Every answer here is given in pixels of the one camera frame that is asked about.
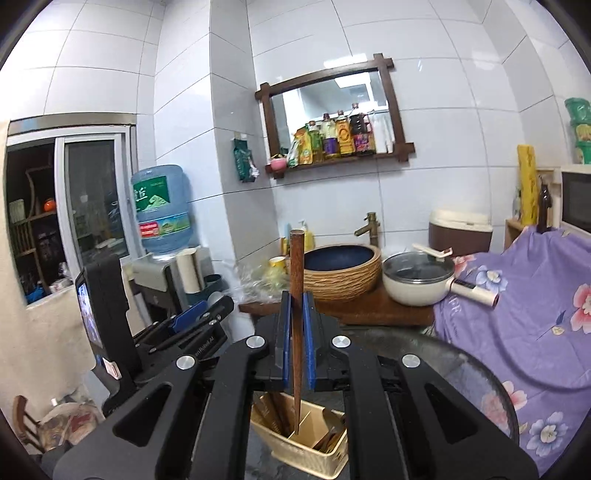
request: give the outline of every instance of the paper roll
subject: paper roll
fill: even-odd
[[[193,254],[195,251],[195,248],[186,248],[179,252],[176,257],[178,273],[181,276],[185,293],[197,293],[201,291],[197,271],[193,264]]]

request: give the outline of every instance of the white tile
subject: white tile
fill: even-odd
[[[524,39],[504,63],[519,111],[552,95],[552,85],[534,46]]]
[[[209,30],[252,56],[246,5],[241,1],[213,0]]]
[[[226,79],[211,75],[213,122],[216,127],[251,135],[260,135],[253,91]]]
[[[394,60],[456,58],[456,50],[438,19],[392,20],[345,28],[353,55],[368,59],[380,52]]]
[[[78,4],[50,4],[37,15],[27,28],[27,33],[45,30],[69,30],[82,10],[84,2]]]
[[[485,19],[492,1],[493,0],[467,0],[468,4],[474,10],[479,22],[482,22]]]
[[[466,0],[431,0],[431,4],[442,20],[481,21]]]
[[[213,128],[210,77],[185,90],[154,114],[156,156]]]
[[[573,43],[569,40],[562,47],[560,47],[566,66],[573,76],[573,81],[576,88],[575,97],[591,98],[591,73],[587,69],[583,59],[577,52]]]
[[[506,0],[531,38],[559,48],[569,38],[554,17],[538,2],[526,4],[520,0]]]
[[[138,73],[142,47],[143,42],[132,38],[72,30],[57,65]]]
[[[3,70],[56,66],[68,32],[64,30],[25,33],[11,51]]]
[[[521,117],[517,112],[480,110],[489,166],[517,165],[517,145],[525,143]]]
[[[156,72],[209,33],[209,7],[198,10],[183,22],[164,23],[158,43]]]
[[[398,60],[390,76],[401,110],[474,106],[459,60]]]
[[[380,232],[379,234],[379,247],[384,247],[385,234]],[[369,245],[369,234],[364,233],[360,236],[355,236],[352,233],[341,234],[341,235],[314,235],[314,245],[316,248],[325,247],[326,245],[339,245],[339,244],[358,244],[358,245]]]
[[[86,3],[122,8],[148,16],[152,13],[152,6],[154,5],[151,0],[86,0]]]
[[[156,145],[154,140],[154,116],[138,115],[137,144],[138,163],[147,167],[156,165]]]
[[[411,168],[486,166],[484,143],[475,109],[409,110],[402,112],[404,134],[415,144]],[[437,125],[425,129],[425,125]],[[401,164],[384,161],[380,171],[399,170]]]
[[[570,162],[556,99],[552,96],[521,112],[525,141],[534,146],[539,167],[558,167]]]
[[[322,0],[292,0],[290,2],[277,2],[276,0],[258,0],[248,7],[248,22],[252,27],[265,20],[274,18],[296,8],[321,2]]]
[[[486,168],[431,168],[380,174],[387,232],[428,228],[434,209],[489,214]]]
[[[236,258],[243,258],[279,238],[271,189],[223,195]]]
[[[314,51],[314,55],[301,55],[303,51]],[[349,57],[349,46],[342,28],[301,38],[273,48],[254,57],[256,83],[268,82],[271,85],[306,73],[326,68],[328,60]],[[298,58],[298,61],[286,59]]]
[[[156,55],[158,54],[158,46],[151,43],[144,42],[142,50],[142,60],[139,64],[139,72],[142,75],[156,75]]]
[[[158,165],[178,165],[189,179],[190,201],[222,193],[213,130],[160,157]]]
[[[16,120],[43,115],[53,68],[3,72],[0,80],[0,115]]]
[[[355,0],[335,0],[343,26],[382,20],[437,18],[428,0],[366,0],[360,8]]]
[[[492,228],[491,249],[489,252],[501,254],[505,251],[505,227],[494,226]]]
[[[164,8],[165,6],[156,0],[152,9],[152,17],[158,18],[158,20],[164,20]]]
[[[315,235],[353,233],[362,226],[367,212],[381,211],[376,174],[309,181],[272,190],[278,224],[295,225],[306,220]]]
[[[577,94],[576,79],[569,72],[560,51],[534,38],[531,42],[548,74],[554,94],[564,98],[575,96]]]
[[[158,20],[158,18],[151,17],[148,23],[148,30],[146,32],[145,41],[148,43],[152,43],[154,45],[158,45],[161,29],[162,20]]]
[[[58,67],[51,81],[45,114],[135,113],[137,90],[136,73]]]
[[[211,71],[220,77],[257,90],[252,55],[243,52],[215,34],[209,36]]]
[[[503,65],[487,61],[462,60],[474,93],[476,106],[516,111],[517,104]]]
[[[189,212],[195,218],[193,224],[199,243],[209,248],[212,260],[233,261],[236,259],[223,196],[209,197],[189,204]]]
[[[339,28],[339,17],[332,2],[323,0],[252,27],[252,54],[258,55],[310,35],[330,35]]]
[[[525,37],[521,22],[505,0],[492,0],[483,25],[501,60],[505,60]]]
[[[150,75],[139,76],[138,113],[144,115],[154,113],[154,77]]]
[[[493,167],[491,175],[492,217],[494,226],[502,226],[513,217],[513,198],[518,185],[517,167]]]
[[[449,36],[462,59],[501,61],[491,38],[480,24],[444,20]]]
[[[413,251],[413,244],[428,245],[429,230],[409,230],[405,232],[386,232],[386,246],[382,248],[382,258],[402,252]]]
[[[270,186],[269,175],[265,172],[267,158],[261,137],[246,136],[248,148],[252,151],[252,161],[259,170],[259,176],[252,183],[244,183],[238,179],[238,172],[236,171],[234,132],[220,128],[214,128],[213,131],[216,137],[217,164],[224,193],[261,189]]]
[[[156,74],[154,108],[158,111],[175,96],[209,74],[209,36],[181,53]]]
[[[122,37],[143,40],[148,29],[149,17],[120,8],[86,4],[72,29],[110,33]]]

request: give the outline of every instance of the woven sink basin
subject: woven sink basin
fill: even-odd
[[[304,255],[304,290],[315,300],[351,300],[376,283],[382,262],[372,245],[328,245]]]

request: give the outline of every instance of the wooden chopstick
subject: wooden chopstick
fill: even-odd
[[[304,294],[304,232],[290,232],[290,294],[291,294],[291,364],[294,379],[294,432],[300,432],[301,369],[303,324],[301,319]]]

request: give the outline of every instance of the bronze faucet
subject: bronze faucet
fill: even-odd
[[[378,227],[379,222],[375,217],[375,212],[368,212],[367,217],[364,220],[368,221],[368,224],[355,231],[355,236],[363,235],[369,232],[369,243],[374,247],[379,247],[378,241]]]

